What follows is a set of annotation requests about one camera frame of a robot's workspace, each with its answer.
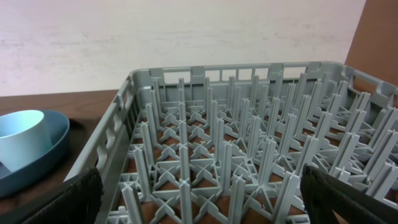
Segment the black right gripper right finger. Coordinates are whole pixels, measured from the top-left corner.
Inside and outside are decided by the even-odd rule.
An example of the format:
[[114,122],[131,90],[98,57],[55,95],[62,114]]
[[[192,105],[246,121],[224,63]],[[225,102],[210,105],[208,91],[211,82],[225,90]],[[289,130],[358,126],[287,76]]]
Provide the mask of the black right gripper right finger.
[[397,210],[341,182],[314,166],[304,165],[300,191],[311,223],[397,223]]

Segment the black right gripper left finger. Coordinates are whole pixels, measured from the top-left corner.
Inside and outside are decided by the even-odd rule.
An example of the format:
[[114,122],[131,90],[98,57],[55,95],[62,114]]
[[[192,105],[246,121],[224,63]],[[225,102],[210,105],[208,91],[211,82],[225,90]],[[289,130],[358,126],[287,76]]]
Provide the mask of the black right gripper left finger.
[[98,169],[88,169],[49,193],[1,215],[7,223],[94,223],[100,210],[103,182]]

